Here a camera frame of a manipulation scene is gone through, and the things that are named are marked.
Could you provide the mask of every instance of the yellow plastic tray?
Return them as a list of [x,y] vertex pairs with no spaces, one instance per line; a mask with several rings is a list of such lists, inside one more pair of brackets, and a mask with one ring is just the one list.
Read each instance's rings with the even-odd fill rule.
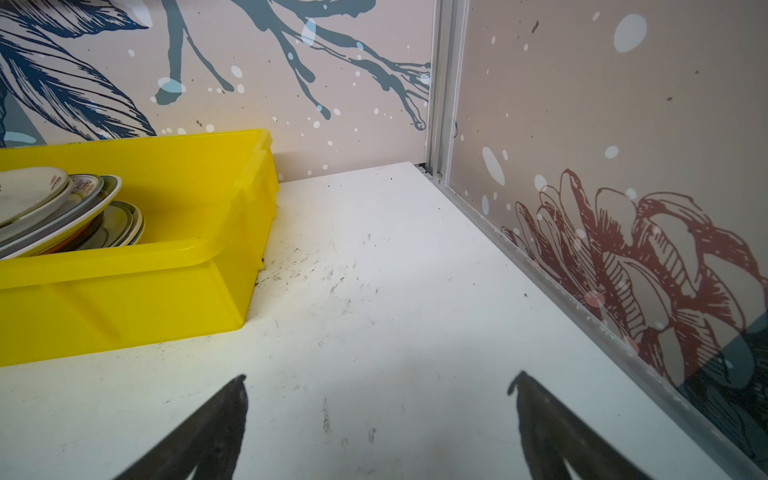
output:
[[0,260],[0,366],[235,330],[275,216],[266,130],[0,151],[122,177],[146,220],[130,247]]

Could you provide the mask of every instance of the ceramic plate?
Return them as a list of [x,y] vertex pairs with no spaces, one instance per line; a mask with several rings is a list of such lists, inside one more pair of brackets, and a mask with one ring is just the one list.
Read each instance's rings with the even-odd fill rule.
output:
[[59,245],[57,245],[56,247],[53,247],[49,250],[46,250],[44,253],[41,253],[41,255],[44,255],[49,252],[56,253],[56,252],[71,252],[73,250],[80,250],[80,247],[83,245],[83,243],[88,242],[101,229],[102,225],[104,225],[104,212],[98,214],[96,218],[86,223],[85,226],[81,228],[77,233],[67,238],[63,242],[60,242]]
[[112,202],[103,215],[101,227],[76,250],[111,247],[131,231],[134,216],[123,202]]
[[136,233],[136,237],[133,237],[131,241],[128,242],[128,245],[135,245],[136,243],[138,243],[142,234],[144,234],[144,219],[141,220],[141,227],[139,227],[139,232]]
[[67,186],[61,168],[32,167],[0,172],[0,227],[28,214]]
[[64,189],[61,190],[58,195],[53,197],[51,201],[42,204],[40,207],[35,208],[27,214],[21,215],[19,218],[7,223],[4,227],[0,227],[0,242],[40,227],[41,225],[39,224],[58,210],[67,198],[69,198],[69,194],[72,192],[73,187],[74,181],[67,179],[67,184]]
[[141,210],[136,208],[135,205],[129,204],[127,202],[121,202],[122,204],[125,204],[125,206],[131,211],[134,217],[133,223],[131,223],[131,228],[125,231],[125,235],[116,243],[112,244],[113,247],[123,247],[125,245],[128,245],[139,233],[139,230],[144,226],[144,216],[141,214]]
[[95,205],[86,211],[78,210],[79,214],[76,215],[75,218],[69,217],[69,214],[77,209],[73,209],[69,213],[62,215],[50,227],[45,227],[45,232],[50,231],[52,228],[56,228],[57,230],[50,231],[45,237],[20,247],[18,250],[11,249],[10,252],[6,251],[6,249],[11,246],[10,244],[0,248],[0,258],[32,257],[33,255],[44,252],[72,235],[85,223],[103,212],[123,186],[123,182],[119,177],[104,175],[103,179],[104,187],[95,195],[98,199],[98,202]]
[[54,213],[40,222],[37,229],[32,232],[22,232],[7,240],[0,241],[0,258],[46,237],[99,202],[98,194],[104,187],[103,178],[98,175],[71,175],[69,178],[74,186],[67,200]]

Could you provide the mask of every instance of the white table surface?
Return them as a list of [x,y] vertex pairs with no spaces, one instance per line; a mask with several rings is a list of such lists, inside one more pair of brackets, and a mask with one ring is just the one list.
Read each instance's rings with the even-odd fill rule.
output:
[[0,477],[112,478],[245,373],[235,478],[530,478],[525,369],[653,478],[727,478],[411,164],[281,189],[241,330],[0,369]]

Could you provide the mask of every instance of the blue leaf illustration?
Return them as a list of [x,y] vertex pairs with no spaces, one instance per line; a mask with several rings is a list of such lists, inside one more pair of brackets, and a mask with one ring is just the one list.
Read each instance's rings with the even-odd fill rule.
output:
[[59,37],[75,38],[105,30],[146,28],[109,0],[4,0],[3,9]]
[[5,148],[5,96],[8,89],[0,81],[0,148]]
[[131,99],[102,74],[2,10],[0,77],[21,103],[86,140],[155,135]]

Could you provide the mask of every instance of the red flower illustration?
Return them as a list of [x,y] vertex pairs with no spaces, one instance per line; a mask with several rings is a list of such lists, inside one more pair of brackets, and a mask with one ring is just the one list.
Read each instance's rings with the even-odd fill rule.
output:
[[[502,232],[748,455],[768,459],[757,424],[768,425],[765,367],[746,339],[768,326],[768,280],[747,244],[672,192],[635,203],[601,188],[592,206],[566,170],[560,190],[545,187],[539,198],[535,216],[517,203],[521,228]],[[694,390],[684,386],[702,375]],[[724,397],[738,391],[743,400],[747,390],[760,390],[759,414]]]

